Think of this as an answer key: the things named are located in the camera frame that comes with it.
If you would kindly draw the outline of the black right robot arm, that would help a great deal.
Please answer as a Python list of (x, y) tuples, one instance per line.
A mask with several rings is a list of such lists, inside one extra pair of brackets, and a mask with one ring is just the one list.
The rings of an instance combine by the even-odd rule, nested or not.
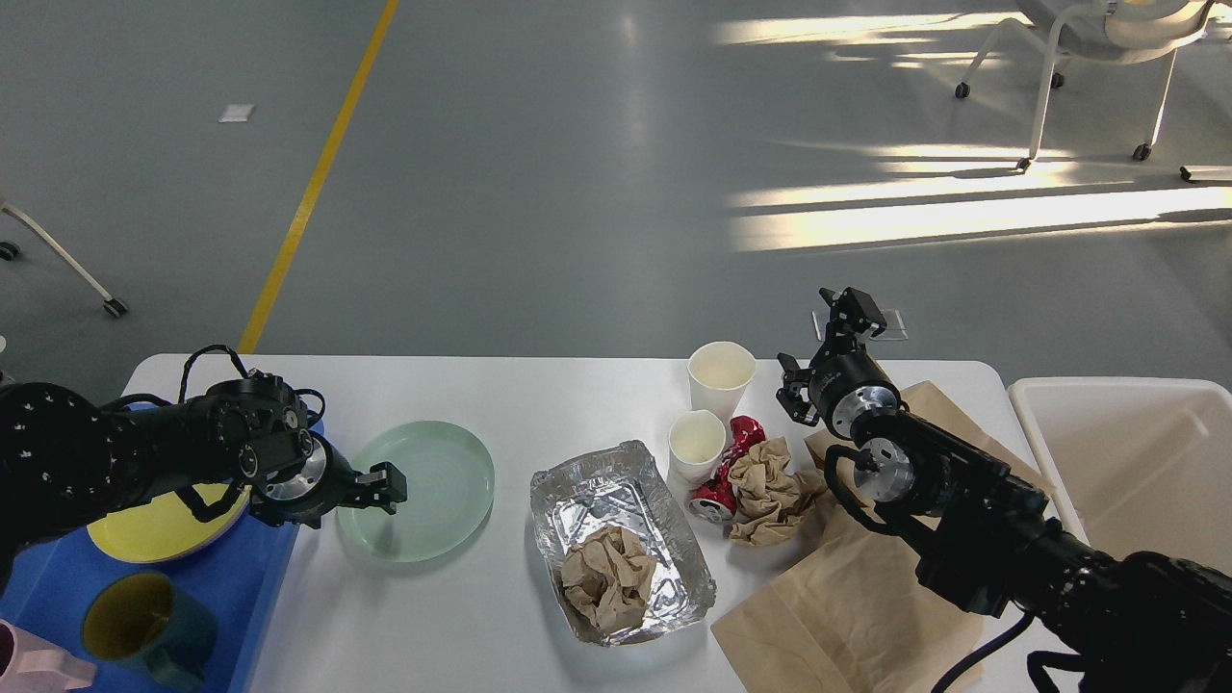
[(1161, 552), (1117, 560), (1088, 547), (1044, 517), (1042, 490), (912, 413), (866, 349), (887, 328), (871, 295), (819, 293), (829, 306), (822, 346), (806, 367), (777, 355), (776, 400), (791, 420), (837, 437), (821, 462), (837, 503), (860, 527), (910, 545), (918, 582), (960, 610), (1023, 612), (942, 675), (938, 692), (1035, 620), (1068, 646), (1029, 654), (1039, 692), (1056, 691), (1051, 670), (1078, 672), (1083, 692), (1230, 689), (1228, 575)]

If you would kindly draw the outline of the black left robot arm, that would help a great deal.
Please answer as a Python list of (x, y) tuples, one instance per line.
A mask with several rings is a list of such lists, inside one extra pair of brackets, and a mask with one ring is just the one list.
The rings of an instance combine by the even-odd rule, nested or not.
[(246, 496), (265, 527), (322, 527), (338, 508), (395, 514), (404, 474), (378, 462), (351, 469), (320, 432), (322, 411), (280, 374), (248, 369), (223, 344), (234, 380), (177, 400), (148, 392), (92, 404), (48, 382), (5, 383), (1, 395), (2, 580), (20, 552), (103, 517), (172, 494), (195, 522), (213, 522)]

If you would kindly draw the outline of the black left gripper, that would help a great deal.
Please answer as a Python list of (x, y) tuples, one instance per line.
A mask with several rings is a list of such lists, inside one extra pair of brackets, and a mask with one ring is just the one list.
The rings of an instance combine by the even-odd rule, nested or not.
[(299, 469), (278, 471), (254, 488), (253, 517), (257, 522), (318, 529), (322, 518), (344, 499), (347, 508), (398, 513), (398, 506), (407, 501), (407, 478), (395, 465), (378, 462), (360, 475), (322, 434), (312, 432), (310, 438), (312, 451)]

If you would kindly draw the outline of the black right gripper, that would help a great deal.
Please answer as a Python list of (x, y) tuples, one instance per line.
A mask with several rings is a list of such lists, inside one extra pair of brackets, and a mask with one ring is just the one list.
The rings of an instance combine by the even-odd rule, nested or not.
[(782, 386), (776, 391), (777, 403), (788, 419), (803, 425), (817, 425), (817, 412), (825, 427), (837, 437), (851, 437), (855, 422), (871, 411), (899, 409), (899, 391), (890, 382), (885, 369), (866, 351), (866, 342), (887, 329), (885, 312), (871, 297), (857, 289), (840, 293), (819, 289), (829, 306), (829, 318), (817, 367), (801, 367), (787, 351), (779, 351)]

